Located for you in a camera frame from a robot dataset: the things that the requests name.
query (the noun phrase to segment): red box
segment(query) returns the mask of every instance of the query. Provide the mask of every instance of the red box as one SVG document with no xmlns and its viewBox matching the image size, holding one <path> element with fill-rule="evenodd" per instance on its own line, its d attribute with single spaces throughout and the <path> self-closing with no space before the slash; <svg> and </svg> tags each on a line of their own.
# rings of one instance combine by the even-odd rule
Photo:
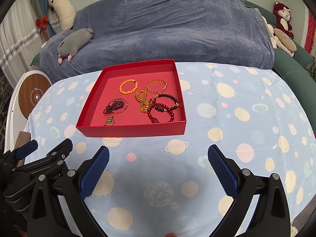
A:
<svg viewBox="0 0 316 237">
<path fill-rule="evenodd" d="M 120 93 L 119 87 L 127 79 L 135 79 L 138 82 L 138 90 L 147 90 L 147 84 L 153 79 L 165 80 L 167 89 L 163 93 L 173 95 L 180 104 L 179 108 L 173 111 L 174 121 L 167 122 L 170 120 L 169 113 L 152 109 L 152 116 L 162 122 L 152 123 L 147 113 L 140 112 L 140 102 L 135 99 L 135 93 L 127 95 Z M 126 83 L 123 90 L 132 90 L 134 86 L 132 82 Z M 150 85 L 152 90 L 158 90 L 159 93 L 163 87 L 163 83 Z M 149 101 L 155 95 L 147 91 L 146 100 Z M 125 99 L 128 108 L 121 114 L 112 114 L 114 125 L 104 126 L 107 117 L 111 114 L 104 115 L 103 110 L 110 101 L 117 98 Z M 175 105 L 173 100 L 167 97 L 157 98 L 157 102 L 164 103 L 168 107 Z M 104 68 L 86 100 L 76 127 L 87 137 L 143 137 L 184 134 L 185 125 L 182 92 L 174 60 L 156 60 Z"/>
</svg>

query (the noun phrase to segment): round wooden disc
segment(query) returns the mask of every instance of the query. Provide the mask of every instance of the round wooden disc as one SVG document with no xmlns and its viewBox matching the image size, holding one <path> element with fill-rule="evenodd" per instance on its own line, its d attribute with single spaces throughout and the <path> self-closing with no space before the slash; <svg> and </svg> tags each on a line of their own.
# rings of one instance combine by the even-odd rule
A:
<svg viewBox="0 0 316 237">
<path fill-rule="evenodd" d="M 48 79 L 41 74 L 30 75 L 24 80 L 19 92 L 19 106 L 26 119 L 50 87 Z"/>
</svg>

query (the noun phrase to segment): red plush toy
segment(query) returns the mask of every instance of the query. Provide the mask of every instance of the red plush toy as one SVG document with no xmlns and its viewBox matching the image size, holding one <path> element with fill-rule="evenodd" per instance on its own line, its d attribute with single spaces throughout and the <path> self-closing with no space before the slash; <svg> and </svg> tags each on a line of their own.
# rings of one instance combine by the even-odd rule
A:
<svg viewBox="0 0 316 237">
<path fill-rule="evenodd" d="M 273 14 L 276 15 L 276 28 L 282 30 L 286 33 L 292 40 L 294 39 L 294 34 L 290 32 L 292 26 L 289 23 L 292 16 L 292 11 L 289 7 L 280 2 L 274 3 Z"/>
</svg>

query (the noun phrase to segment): gray plush toy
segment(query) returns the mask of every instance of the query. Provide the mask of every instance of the gray plush toy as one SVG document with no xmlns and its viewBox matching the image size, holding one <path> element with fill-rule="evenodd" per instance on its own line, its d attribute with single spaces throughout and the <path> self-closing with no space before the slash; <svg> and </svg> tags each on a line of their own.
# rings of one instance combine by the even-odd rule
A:
<svg viewBox="0 0 316 237">
<path fill-rule="evenodd" d="M 82 28 L 67 36 L 57 48 L 59 64 L 63 63 L 64 58 L 67 58 L 70 62 L 82 47 L 92 42 L 92 32 L 91 28 Z"/>
</svg>

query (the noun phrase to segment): red beaded bracelet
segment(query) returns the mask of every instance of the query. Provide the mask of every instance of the red beaded bracelet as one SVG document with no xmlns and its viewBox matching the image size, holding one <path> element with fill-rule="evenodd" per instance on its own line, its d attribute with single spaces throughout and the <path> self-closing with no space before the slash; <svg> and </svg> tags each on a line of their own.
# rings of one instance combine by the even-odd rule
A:
<svg viewBox="0 0 316 237">
<path fill-rule="evenodd" d="M 153 104 L 151 104 L 150 106 L 149 106 L 149 108 L 148 108 L 148 111 L 147 111 L 147 115 L 148 115 L 148 117 L 149 117 L 149 119 L 151 120 L 151 122 L 152 123 L 160 123 L 159 121 L 158 121 L 158 119 L 156 119 L 156 118 L 154 118 L 152 115 L 151 115 L 151 109 L 153 108 L 153 107 L 155 107 L 155 106 L 158 106 L 158 104 L 157 103 L 153 103 Z M 164 104 L 159 104 L 159 106 L 162 106 L 164 109 L 164 111 L 166 111 L 166 112 L 168 112 L 169 114 L 170 114 L 170 116 L 171 116 L 171 118 L 170 118 L 170 120 L 168 121 L 168 122 L 173 122 L 173 120 L 174 120 L 174 114 L 173 114 L 173 112 L 172 112 L 172 110 L 168 107 L 168 106 L 166 106 L 166 105 L 164 105 Z"/>
</svg>

